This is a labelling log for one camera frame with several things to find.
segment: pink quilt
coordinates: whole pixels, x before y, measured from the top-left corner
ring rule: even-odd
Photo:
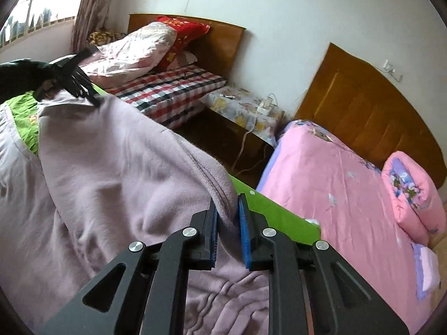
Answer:
[[[408,235],[396,224],[380,171],[311,122],[279,141],[258,191],[321,225],[322,238],[368,281],[415,334],[431,314],[417,300]]]

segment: white wall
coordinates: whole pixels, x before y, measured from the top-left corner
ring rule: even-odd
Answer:
[[[74,20],[64,21],[13,41],[0,50],[0,63],[22,58],[50,62],[68,55],[73,26]]]
[[[128,14],[183,14],[248,29],[231,81],[275,93],[293,114],[329,42],[403,73],[396,86],[447,157],[447,29],[428,0],[113,0],[108,24],[126,31]]]

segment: wall socket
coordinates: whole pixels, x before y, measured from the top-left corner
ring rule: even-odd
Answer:
[[[383,71],[385,73],[388,73],[389,75],[391,75],[399,83],[402,81],[403,75],[396,71],[396,68],[394,68],[394,65],[391,64],[389,59],[385,60],[384,65],[383,65]]]

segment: floral tablecloth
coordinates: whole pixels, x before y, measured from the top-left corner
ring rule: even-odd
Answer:
[[[272,105],[268,116],[257,113],[261,100],[247,90],[228,86],[214,90],[202,98],[202,102],[214,112],[248,131],[252,130],[253,134],[276,147],[275,132],[284,111]]]

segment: metal screw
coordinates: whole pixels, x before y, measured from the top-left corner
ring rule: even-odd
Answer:
[[[195,236],[197,234],[197,229],[195,229],[195,228],[191,228],[191,227],[189,227],[189,228],[185,228],[184,230],[183,230],[183,235],[185,236],[185,237],[193,237],[193,236]]]
[[[264,234],[266,237],[274,237],[276,236],[276,230],[273,228],[265,228],[262,231],[262,234]]]
[[[129,244],[129,250],[131,252],[139,252],[143,248],[143,244],[140,241],[133,241],[131,244]]]
[[[317,249],[319,250],[326,250],[329,248],[329,243],[327,243],[326,241],[317,241],[315,243],[315,247],[317,247]]]

